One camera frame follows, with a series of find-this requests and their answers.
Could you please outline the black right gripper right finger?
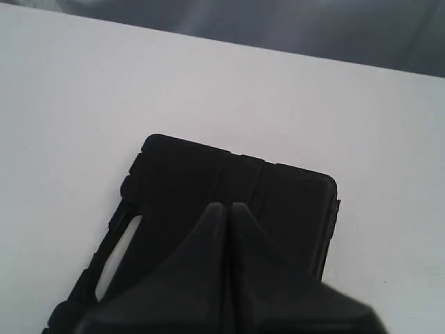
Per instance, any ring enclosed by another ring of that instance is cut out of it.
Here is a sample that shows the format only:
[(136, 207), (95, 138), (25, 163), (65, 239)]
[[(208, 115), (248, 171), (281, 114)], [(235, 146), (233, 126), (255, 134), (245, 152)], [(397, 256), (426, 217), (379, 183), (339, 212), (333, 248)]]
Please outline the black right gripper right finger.
[(231, 214), (237, 333), (381, 333), (372, 307), (299, 269), (279, 252), (247, 205)]

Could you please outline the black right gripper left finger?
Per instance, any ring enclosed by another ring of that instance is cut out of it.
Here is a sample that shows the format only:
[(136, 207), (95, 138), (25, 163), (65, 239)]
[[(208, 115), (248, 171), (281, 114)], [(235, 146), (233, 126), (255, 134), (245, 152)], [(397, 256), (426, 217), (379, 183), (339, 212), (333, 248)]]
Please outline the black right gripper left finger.
[(76, 333), (219, 333), (226, 239), (227, 210), (211, 203), (161, 266), (88, 312)]

